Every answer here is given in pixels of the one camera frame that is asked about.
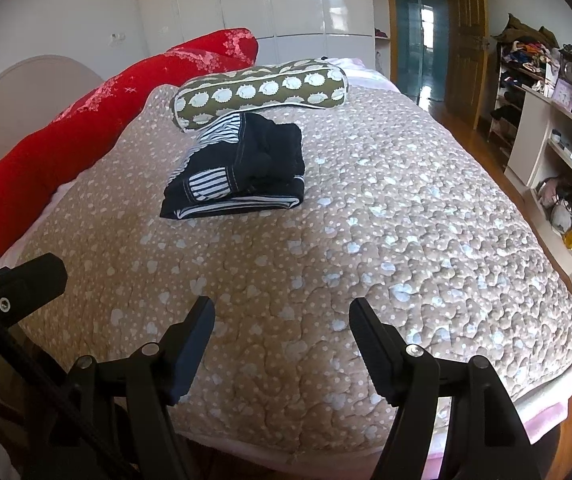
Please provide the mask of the navy striped pants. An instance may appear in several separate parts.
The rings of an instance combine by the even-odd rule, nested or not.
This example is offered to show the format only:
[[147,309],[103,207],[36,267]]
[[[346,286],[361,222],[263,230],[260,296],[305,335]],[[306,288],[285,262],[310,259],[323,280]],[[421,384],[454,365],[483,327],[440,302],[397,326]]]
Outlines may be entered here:
[[304,196],[302,132],[256,113],[205,128],[172,171],[160,216],[171,220],[292,209]]

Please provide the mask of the long red pillow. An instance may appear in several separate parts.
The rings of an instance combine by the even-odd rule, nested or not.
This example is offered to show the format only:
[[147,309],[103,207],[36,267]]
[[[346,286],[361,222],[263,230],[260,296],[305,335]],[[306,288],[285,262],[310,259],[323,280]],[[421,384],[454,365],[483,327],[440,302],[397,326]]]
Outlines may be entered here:
[[152,90],[253,66],[258,51],[257,38],[243,27],[178,44],[106,80],[18,142],[0,160],[0,257],[38,220],[61,185],[114,147]]

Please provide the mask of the beige round headboard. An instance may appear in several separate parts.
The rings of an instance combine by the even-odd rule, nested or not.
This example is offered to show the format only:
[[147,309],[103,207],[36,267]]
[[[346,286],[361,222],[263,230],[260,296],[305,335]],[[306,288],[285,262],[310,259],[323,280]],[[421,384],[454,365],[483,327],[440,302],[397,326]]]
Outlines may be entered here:
[[0,159],[103,81],[88,66],[60,55],[27,58],[4,70],[0,74]]

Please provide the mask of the beige dotted quilted bedspread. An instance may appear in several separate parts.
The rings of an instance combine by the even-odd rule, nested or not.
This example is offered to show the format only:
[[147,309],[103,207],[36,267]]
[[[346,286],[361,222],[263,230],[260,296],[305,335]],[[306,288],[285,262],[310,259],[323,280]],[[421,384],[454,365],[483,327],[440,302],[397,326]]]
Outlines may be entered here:
[[451,133],[399,93],[353,88],[331,110],[273,108],[302,132],[304,199],[288,210],[166,220],[193,145],[161,86],[115,147],[29,238],[68,283],[26,334],[63,367],[127,356],[200,295],[214,332],[185,437],[274,469],[337,478],[374,465],[394,417],[348,326],[356,297],[433,356],[489,359],[523,420],[572,397],[572,296],[510,198]]

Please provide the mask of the white shelf unit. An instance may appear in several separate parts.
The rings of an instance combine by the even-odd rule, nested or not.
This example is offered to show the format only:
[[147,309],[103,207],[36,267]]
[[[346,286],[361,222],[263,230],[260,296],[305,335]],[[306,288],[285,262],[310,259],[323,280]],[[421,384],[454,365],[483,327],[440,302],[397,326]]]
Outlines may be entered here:
[[564,242],[568,219],[551,205],[552,187],[572,187],[572,113],[525,88],[524,105],[505,175],[524,198],[527,218],[572,285],[572,248]]

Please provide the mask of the olive pillow with white dots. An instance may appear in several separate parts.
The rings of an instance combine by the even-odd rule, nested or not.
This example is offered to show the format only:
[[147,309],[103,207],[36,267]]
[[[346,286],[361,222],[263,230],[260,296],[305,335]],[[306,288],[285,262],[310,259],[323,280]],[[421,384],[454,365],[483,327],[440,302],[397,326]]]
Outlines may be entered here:
[[300,106],[324,110],[344,104],[349,81],[344,70],[322,58],[200,76],[187,81],[170,101],[172,120],[196,132],[239,112]]

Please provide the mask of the cluttered shoe rack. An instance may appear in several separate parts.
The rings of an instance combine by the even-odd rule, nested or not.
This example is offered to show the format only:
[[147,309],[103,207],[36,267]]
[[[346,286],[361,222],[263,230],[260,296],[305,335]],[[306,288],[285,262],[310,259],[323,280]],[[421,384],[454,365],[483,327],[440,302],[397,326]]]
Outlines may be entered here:
[[533,28],[514,14],[508,16],[502,32],[493,39],[494,96],[487,141],[495,145],[502,159],[508,159],[527,92],[551,98],[566,64],[570,65],[572,83],[572,44],[560,44],[551,30]]

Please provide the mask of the brown wooden door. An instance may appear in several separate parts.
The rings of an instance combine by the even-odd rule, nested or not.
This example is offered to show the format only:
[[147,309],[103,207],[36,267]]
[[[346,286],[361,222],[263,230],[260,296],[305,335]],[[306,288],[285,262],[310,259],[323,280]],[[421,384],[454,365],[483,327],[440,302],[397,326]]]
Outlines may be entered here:
[[476,129],[489,56],[487,0],[448,0],[448,6],[446,109],[470,128]]

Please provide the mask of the white glossy wardrobe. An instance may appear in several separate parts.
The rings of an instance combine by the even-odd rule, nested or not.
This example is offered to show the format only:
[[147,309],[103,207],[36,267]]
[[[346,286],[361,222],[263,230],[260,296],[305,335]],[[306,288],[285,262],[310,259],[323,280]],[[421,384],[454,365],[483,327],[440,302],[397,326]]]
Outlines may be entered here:
[[388,0],[138,0],[150,53],[224,28],[257,38],[260,65],[357,58],[390,73]]

